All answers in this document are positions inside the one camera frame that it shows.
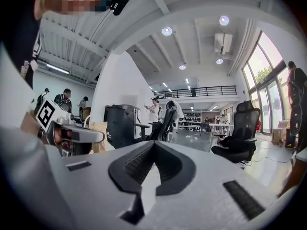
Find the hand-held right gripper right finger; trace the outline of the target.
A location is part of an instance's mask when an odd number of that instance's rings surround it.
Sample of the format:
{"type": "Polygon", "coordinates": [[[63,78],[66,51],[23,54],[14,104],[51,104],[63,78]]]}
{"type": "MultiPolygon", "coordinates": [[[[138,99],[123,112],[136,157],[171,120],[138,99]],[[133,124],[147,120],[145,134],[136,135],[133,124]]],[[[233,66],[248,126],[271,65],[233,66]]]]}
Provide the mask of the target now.
{"type": "Polygon", "coordinates": [[[295,193],[293,187],[277,198],[223,157],[178,144],[169,146],[188,156],[196,173],[179,194],[157,197],[154,230],[264,230],[295,193]]]}

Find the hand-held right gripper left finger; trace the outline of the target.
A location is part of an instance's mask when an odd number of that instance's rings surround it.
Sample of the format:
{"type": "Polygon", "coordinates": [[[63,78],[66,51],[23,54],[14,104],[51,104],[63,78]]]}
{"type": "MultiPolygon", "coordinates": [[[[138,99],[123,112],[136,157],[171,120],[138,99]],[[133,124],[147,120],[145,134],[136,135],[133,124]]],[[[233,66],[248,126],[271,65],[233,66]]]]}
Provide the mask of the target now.
{"type": "Polygon", "coordinates": [[[144,159],[153,142],[103,154],[62,158],[47,146],[48,218],[61,230],[153,230],[141,199],[142,186],[127,173],[128,162],[144,159]]]}

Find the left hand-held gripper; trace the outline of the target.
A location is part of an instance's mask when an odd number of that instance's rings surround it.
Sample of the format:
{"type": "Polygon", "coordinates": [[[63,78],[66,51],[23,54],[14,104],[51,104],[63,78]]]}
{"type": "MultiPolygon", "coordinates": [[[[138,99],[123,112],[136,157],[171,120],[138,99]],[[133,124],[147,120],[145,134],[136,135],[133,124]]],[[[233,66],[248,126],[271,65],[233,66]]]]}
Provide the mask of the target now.
{"type": "MultiPolygon", "coordinates": [[[[58,148],[62,157],[75,155],[75,144],[71,140],[71,128],[76,126],[75,117],[60,107],[53,100],[46,99],[42,103],[35,116],[40,124],[38,137],[51,146],[56,146],[54,141],[54,130],[60,128],[62,138],[70,142],[70,148],[58,148]]],[[[81,143],[98,143],[105,139],[103,132],[79,128],[79,138],[81,143]]]]}

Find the brown cardboard box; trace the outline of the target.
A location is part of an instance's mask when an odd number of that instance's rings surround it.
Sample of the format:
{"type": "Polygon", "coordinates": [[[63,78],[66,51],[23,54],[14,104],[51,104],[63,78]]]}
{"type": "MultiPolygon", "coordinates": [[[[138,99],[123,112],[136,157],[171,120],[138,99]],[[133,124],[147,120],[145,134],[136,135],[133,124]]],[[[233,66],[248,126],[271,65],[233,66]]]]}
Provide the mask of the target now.
{"type": "Polygon", "coordinates": [[[108,142],[106,136],[107,122],[92,122],[90,123],[90,129],[102,132],[105,137],[103,141],[92,144],[93,153],[107,152],[108,151],[108,142]]]}

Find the person's left forearm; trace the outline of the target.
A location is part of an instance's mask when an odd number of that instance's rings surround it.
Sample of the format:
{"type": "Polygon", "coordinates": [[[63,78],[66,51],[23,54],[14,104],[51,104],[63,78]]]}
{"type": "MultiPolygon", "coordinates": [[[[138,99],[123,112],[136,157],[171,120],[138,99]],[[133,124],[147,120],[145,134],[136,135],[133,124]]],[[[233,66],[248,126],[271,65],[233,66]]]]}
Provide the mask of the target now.
{"type": "Polygon", "coordinates": [[[40,130],[40,124],[28,112],[26,112],[21,123],[21,130],[37,137],[40,130]]]}

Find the person's left hand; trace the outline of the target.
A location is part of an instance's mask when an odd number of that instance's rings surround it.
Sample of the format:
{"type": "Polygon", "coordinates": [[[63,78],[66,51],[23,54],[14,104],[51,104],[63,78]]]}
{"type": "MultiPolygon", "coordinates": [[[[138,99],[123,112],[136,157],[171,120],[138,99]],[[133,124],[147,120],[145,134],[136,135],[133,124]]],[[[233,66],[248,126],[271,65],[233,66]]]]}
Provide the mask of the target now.
{"type": "Polygon", "coordinates": [[[55,128],[54,130],[54,141],[58,148],[70,148],[70,142],[62,138],[62,132],[60,128],[55,128]]]}

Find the black bin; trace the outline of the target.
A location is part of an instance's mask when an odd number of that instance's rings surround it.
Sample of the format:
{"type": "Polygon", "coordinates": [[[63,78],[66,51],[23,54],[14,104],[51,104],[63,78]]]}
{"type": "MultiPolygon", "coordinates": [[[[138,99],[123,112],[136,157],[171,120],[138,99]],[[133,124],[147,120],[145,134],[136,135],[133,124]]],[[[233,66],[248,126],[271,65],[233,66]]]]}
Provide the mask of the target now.
{"type": "Polygon", "coordinates": [[[134,144],[141,137],[141,110],[128,104],[113,104],[105,106],[104,121],[107,122],[107,140],[115,149],[134,144]]]}

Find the black bag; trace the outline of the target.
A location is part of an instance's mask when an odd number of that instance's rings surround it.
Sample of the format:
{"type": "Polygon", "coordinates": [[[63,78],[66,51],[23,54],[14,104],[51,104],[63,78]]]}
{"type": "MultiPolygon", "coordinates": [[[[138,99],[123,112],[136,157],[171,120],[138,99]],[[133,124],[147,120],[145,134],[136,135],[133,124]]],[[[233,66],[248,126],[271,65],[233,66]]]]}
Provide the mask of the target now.
{"type": "Polygon", "coordinates": [[[228,136],[222,140],[218,140],[217,148],[230,150],[233,153],[240,153],[249,150],[249,144],[243,138],[235,138],[228,136]]]}

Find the long tube ceiling light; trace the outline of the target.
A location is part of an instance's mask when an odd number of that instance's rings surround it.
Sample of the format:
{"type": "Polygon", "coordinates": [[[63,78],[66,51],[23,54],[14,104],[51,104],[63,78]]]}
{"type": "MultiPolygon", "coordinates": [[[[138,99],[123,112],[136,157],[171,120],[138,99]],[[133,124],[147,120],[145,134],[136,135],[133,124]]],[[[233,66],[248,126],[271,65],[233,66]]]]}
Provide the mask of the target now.
{"type": "Polygon", "coordinates": [[[47,63],[46,66],[47,66],[48,68],[50,68],[50,69],[59,71],[59,72],[61,72],[61,73],[64,73],[64,74],[67,74],[67,75],[70,74],[68,71],[66,71],[66,70],[64,70],[64,69],[61,69],[61,68],[59,68],[59,67],[53,66],[53,65],[51,65],[51,64],[48,64],[48,63],[47,63]]]}

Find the white table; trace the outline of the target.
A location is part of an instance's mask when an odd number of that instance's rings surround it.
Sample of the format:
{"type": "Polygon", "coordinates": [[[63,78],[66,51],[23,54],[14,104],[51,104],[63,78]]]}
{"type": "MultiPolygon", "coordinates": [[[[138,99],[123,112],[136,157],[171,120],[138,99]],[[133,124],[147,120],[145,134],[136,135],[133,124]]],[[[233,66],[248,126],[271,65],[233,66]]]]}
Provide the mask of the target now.
{"type": "Polygon", "coordinates": [[[209,124],[211,131],[210,131],[210,139],[209,139],[209,151],[211,151],[211,148],[213,146],[213,140],[215,137],[227,137],[232,135],[232,131],[234,128],[234,125],[231,124],[216,124],[216,123],[210,123],[209,124]]]}

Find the black mesh office chair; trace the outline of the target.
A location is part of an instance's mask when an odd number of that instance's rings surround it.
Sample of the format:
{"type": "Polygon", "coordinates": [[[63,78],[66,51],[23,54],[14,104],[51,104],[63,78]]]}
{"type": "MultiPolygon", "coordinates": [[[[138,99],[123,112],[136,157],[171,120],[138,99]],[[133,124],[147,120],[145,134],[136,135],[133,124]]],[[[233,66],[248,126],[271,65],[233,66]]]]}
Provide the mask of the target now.
{"type": "Polygon", "coordinates": [[[249,144],[249,150],[240,153],[233,153],[227,149],[219,149],[217,145],[211,148],[211,152],[219,155],[232,163],[248,163],[256,150],[255,138],[257,125],[260,121],[260,109],[253,107],[251,101],[240,103],[236,107],[236,112],[233,115],[234,128],[232,135],[235,138],[243,138],[249,144]]]}
{"type": "Polygon", "coordinates": [[[151,134],[146,135],[145,130],[149,128],[147,125],[142,124],[134,124],[135,127],[141,128],[141,137],[136,138],[134,143],[142,142],[142,141],[149,141],[149,140],[158,140],[158,141],[169,141],[169,133],[173,126],[173,115],[175,113],[175,108],[172,107],[168,109],[166,112],[165,120],[161,124],[159,121],[157,123],[152,123],[153,131],[151,134]]]}

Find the storage shelving unit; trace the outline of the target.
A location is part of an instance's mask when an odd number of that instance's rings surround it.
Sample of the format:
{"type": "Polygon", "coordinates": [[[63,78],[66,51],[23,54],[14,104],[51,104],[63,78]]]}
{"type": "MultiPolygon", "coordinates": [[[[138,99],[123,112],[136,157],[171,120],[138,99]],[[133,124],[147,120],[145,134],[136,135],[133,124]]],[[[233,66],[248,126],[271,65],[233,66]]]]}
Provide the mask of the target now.
{"type": "Polygon", "coordinates": [[[177,128],[179,130],[199,132],[202,123],[201,112],[195,110],[183,112],[183,117],[177,120],[177,128]]]}

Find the pale cloth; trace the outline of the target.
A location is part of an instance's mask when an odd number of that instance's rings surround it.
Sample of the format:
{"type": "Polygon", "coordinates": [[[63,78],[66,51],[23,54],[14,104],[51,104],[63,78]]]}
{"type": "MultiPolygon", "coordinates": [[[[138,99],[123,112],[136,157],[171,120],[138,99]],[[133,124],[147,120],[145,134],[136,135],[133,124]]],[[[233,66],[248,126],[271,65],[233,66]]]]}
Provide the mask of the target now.
{"type": "Polygon", "coordinates": [[[184,114],[182,111],[181,106],[179,103],[175,100],[170,100],[164,107],[163,111],[159,115],[159,122],[162,124],[165,120],[166,112],[168,109],[171,109],[172,107],[175,108],[175,113],[173,115],[173,126],[176,127],[176,121],[179,118],[184,118],[184,114]]]}

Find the black mezzanine railing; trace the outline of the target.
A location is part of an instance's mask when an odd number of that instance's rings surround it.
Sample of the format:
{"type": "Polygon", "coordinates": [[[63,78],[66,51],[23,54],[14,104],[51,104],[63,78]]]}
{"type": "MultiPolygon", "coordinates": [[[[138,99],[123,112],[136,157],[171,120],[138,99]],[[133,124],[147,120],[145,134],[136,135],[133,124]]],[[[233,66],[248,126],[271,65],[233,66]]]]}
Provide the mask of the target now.
{"type": "Polygon", "coordinates": [[[211,97],[211,96],[228,96],[237,95],[235,85],[227,86],[210,86],[210,87],[198,87],[187,88],[167,91],[154,91],[154,96],[158,99],[170,99],[170,98],[187,98],[187,97],[211,97]]]}

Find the large glass window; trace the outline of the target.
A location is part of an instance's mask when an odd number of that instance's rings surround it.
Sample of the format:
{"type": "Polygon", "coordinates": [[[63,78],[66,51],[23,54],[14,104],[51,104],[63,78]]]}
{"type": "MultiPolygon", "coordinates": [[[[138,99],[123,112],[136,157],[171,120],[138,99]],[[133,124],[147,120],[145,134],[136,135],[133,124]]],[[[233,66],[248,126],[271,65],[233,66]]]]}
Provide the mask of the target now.
{"type": "Polygon", "coordinates": [[[259,132],[270,135],[281,121],[290,119],[287,96],[289,70],[279,50],[263,31],[242,73],[252,104],[260,109],[259,132]]]}

